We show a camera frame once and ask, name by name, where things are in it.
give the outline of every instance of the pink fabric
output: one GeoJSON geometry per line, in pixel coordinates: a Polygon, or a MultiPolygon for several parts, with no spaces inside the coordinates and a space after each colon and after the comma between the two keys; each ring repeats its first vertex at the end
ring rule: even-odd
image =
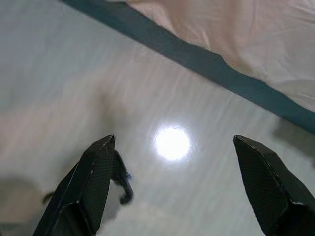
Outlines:
{"type": "Polygon", "coordinates": [[[315,112],[315,0],[130,0],[179,38],[315,112]]]}

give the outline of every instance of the white floor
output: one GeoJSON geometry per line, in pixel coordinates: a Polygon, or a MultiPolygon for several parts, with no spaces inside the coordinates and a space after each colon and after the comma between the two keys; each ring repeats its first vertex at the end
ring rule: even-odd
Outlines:
{"type": "Polygon", "coordinates": [[[110,193],[100,236],[263,235],[234,134],[276,151],[315,195],[314,135],[56,0],[1,1],[0,52],[1,222],[29,220],[110,133],[135,198],[117,208],[110,193]],[[189,142],[160,144],[165,130],[189,142]]]}

